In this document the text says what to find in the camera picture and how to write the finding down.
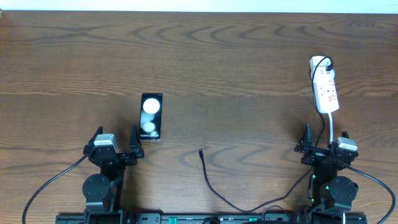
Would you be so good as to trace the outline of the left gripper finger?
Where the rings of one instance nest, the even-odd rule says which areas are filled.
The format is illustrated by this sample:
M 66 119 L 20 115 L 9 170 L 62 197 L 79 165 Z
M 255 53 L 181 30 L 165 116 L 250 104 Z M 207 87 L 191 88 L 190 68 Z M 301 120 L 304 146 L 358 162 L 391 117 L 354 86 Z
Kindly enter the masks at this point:
M 88 141 L 88 145 L 93 146 L 94 145 L 94 141 L 97 137 L 97 135 L 99 134 L 103 134 L 103 127 L 99 126 L 98 129 L 96 130 L 96 132 L 94 133 L 94 135 L 91 137 L 91 139 Z
M 139 139 L 138 128 L 135 124 L 132 127 L 129 147 L 136 158 L 144 158 L 144 149 Z

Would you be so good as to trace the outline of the black Samsung flip phone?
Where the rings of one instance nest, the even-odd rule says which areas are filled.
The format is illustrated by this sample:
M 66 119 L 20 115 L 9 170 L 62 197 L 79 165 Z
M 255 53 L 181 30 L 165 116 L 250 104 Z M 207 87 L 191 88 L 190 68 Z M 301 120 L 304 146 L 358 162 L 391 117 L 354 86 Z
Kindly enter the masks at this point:
M 162 125 L 161 93 L 143 93 L 141 97 L 141 115 L 139 137 L 143 140 L 159 140 Z

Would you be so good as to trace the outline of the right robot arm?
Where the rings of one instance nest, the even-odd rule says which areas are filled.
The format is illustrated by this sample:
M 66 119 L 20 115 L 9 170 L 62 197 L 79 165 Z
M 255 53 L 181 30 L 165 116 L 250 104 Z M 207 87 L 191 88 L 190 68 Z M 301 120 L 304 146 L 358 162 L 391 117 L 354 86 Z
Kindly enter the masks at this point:
M 310 206 L 302 206 L 296 214 L 299 223 L 344 223 L 345 213 L 351 210 L 358 185 L 351 179 L 338 175 L 358 157 L 358 145 L 345 131 L 326 149 L 313 145 L 309 124 L 294 151 L 301 152 L 301 163 L 311 167 L 307 197 Z

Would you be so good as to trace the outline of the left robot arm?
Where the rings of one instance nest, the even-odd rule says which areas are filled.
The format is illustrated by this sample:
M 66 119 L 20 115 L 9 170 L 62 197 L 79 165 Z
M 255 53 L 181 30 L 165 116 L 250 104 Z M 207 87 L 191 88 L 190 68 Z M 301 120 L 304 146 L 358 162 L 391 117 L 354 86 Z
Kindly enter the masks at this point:
M 100 168 L 100 173 L 89 176 L 82 187 L 86 198 L 84 223 L 135 223 L 134 214 L 121 208 L 121 196 L 126 167 L 135 166 L 144 158 L 137 126 L 129 140 L 129 152 L 118 152 L 113 134 L 105 134 L 100 126 L 84 146 L 83 154 Z

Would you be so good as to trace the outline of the white USB charger plug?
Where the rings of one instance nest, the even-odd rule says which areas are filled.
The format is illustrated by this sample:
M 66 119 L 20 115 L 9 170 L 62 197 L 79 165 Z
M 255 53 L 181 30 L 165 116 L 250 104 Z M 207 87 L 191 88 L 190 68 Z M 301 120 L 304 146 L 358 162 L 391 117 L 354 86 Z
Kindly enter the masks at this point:
M 325 66 L 320 67 L 320 74 L 323 78 L 327 78 L 327 79 L 334 79 L 335 78 L 335 71 L 333 69 L 333 65 L 332 64 L 328 64 Z

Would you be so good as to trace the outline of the white power strip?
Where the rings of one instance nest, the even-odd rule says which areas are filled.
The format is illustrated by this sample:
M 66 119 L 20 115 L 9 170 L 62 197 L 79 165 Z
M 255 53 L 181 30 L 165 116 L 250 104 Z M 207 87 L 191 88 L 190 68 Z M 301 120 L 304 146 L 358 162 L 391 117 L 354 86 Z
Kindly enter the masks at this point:
M 311 79 L 315 91 L 315 105 L 321 114 L 329 114 L 339 109 L 335 79 L 323 78 L 320 67 L 332 64 L 332 59 L 322 55 L 310 59 Z

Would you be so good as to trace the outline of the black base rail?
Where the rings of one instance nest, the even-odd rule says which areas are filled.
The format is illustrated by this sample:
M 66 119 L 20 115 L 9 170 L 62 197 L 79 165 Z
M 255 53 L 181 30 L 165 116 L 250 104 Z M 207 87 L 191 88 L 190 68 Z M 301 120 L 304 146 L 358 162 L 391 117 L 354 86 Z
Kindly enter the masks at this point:
M 293 223 L 284 213 L 261 215 L 161 215 L 159 213 L 117 213 L 110 215 L 58 215 L 56 224 L 125 223 L 125 224 L 202 224 L 202 223 Z

